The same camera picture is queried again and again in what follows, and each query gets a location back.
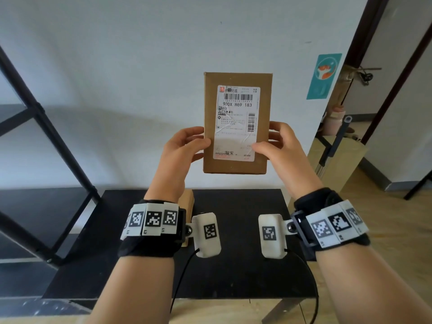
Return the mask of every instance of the vertical barcode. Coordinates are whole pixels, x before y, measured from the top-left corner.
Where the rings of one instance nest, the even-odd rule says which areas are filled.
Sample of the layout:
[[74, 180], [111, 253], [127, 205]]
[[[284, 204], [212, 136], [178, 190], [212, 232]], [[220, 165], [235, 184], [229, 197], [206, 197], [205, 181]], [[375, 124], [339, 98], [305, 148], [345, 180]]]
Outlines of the vertical barcode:
[[253, 94], [225, 93], [225, 100], [252, 101]]
[[248, 118], [248, 120], [247, 120], [247, 127], [248, 127], [247, 131], [248, 132], [254, 132], [255, 131], [255, 113], [251, 113], [250, 112], [247, 115], [247, 118]]

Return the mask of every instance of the person's right hand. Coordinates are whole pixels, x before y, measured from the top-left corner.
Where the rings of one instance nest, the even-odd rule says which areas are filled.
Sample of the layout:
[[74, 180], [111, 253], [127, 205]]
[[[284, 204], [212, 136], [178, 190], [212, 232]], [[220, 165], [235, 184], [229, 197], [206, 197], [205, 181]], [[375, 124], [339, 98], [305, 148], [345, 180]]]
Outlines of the person's right hand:
[[270, 122], [270, 142], [252, 144], [255, 152], [270, 159], [276, 173], [286, 186], [288, 193], [298, 199], [323, 186], [319, 177], [312, 169], [299, 140], [288, 124]]

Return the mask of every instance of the hand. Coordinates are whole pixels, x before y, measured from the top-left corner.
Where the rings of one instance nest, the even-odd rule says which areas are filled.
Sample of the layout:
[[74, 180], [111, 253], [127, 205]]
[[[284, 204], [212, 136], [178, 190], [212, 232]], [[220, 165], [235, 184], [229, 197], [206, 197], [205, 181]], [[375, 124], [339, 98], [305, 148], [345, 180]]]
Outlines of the hand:
[[195, 126], [178, 131], [166, 142], [158, 169], [144, 199], [164, 200], [177, 203], [185, 190], [185, 178], [191, 163], [204, 154], [197, 153], [211, 144], [210, 139], [200, 135], [204, 127]]
[[286, 186], [288, 193], [298, 199], [323, 187], [312, 169], [299, 140], [288, 124], [270, 122], [270, 142], [252, 144], [255, 152], [265, 155], [271, 161], [276, 173]]

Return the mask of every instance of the forearm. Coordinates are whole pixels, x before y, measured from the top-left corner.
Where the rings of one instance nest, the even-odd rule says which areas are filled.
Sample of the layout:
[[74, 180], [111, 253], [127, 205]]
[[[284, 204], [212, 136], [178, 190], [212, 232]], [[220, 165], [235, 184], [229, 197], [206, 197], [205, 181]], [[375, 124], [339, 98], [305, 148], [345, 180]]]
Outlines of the forearm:
[[428, 305], [371, 247], [316, 253], [340, 323], [432, 323]]
[[172, 258], [121, 257], [87, 323], [168, 323], [173, 278]]

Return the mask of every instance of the teal sticker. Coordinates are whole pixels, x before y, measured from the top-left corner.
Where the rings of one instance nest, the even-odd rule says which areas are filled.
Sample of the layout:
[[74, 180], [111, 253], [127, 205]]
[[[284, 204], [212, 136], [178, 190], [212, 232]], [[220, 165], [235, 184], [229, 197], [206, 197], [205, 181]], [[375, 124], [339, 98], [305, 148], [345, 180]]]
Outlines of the teal sticker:
[[306, 100], [327, 99], [342, 54], [320, 54]]

